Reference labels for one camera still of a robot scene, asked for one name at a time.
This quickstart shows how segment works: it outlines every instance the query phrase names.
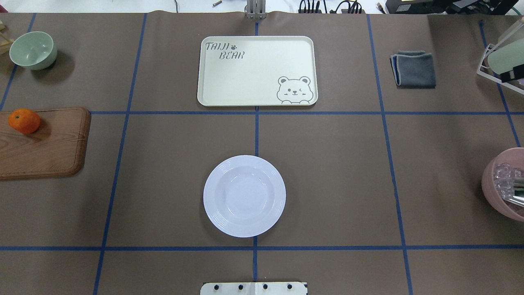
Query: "orange fruit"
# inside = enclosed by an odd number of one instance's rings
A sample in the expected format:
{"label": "orange fruit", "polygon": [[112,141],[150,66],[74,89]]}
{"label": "orange fruit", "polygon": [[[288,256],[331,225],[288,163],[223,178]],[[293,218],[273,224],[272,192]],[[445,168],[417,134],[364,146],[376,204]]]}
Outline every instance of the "orange fruit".
{"label": "orange fruit", "polygon": [[16,131],[30,134],[40,127],[40,116],[29,109],[18,109],[9,115],[8,122]]}

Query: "green bowl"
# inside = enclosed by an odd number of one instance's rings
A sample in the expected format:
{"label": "green bowl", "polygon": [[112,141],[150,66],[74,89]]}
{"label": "green bowl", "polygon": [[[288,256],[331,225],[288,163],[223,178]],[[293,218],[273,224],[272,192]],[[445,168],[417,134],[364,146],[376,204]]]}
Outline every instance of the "green bowl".
{"label": "green bowl", "polygon": [[41,70],[49,67],[57,58],[57,47],[49,34],[32,31],[16,39],[9,50],[9,57],[21,67]]}

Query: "bowl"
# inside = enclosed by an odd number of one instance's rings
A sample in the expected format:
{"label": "bowl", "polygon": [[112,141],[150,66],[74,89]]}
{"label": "bowl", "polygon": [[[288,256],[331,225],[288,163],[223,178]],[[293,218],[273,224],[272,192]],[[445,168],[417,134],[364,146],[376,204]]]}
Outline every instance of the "bowl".
{"label": "bowl", "polygon": [[57,47],[49,34],[32,31],[16,39],[9,50],[9,57],[21,67],[41,70],[49,67],[57,58]]}
{"label": "bowl", "polygon": [[514,147],[503,151],[488,164],[482,174],[482,191],[491,206],[511,219],[524,222],[524,208],[504,201],[495,188],[493,170],[501,163],[508,163],[515,168],[524,168],[524,147]]}

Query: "gray towel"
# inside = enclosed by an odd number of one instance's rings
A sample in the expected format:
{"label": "gray towel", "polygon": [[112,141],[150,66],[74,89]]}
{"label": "gray towel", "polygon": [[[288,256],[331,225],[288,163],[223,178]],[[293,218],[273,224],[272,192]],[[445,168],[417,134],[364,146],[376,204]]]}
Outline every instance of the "gray towel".
{"label": "gray towel", "polygon": [[391,67],[397,86],[435,88],[433,56],[425,51],[402,51],[391,56]]}

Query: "brown table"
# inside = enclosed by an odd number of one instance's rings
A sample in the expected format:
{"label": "brown table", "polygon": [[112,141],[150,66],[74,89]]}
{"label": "brown table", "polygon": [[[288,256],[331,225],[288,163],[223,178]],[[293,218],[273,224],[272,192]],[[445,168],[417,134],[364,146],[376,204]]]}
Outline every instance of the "brown table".
{"label": "brown table", "polygon": [[[0,57],[0,108],[85,106],[85,167],[0,183],[0,292],[199,294],[203,282],[287,281],[309,294],[518,294],[524,224],[484,199],[484,167],[524,138],[522,96],[475,73],[496,16],[5,14],[11,37],[58,44],[50,69]],[[206,36],[306,35],[312,107],[206,108]],[[434,54],[435,89],[397,89],[389,55]],[[224,159],[259,155],[287,206],[256,239],[208,220]]]}

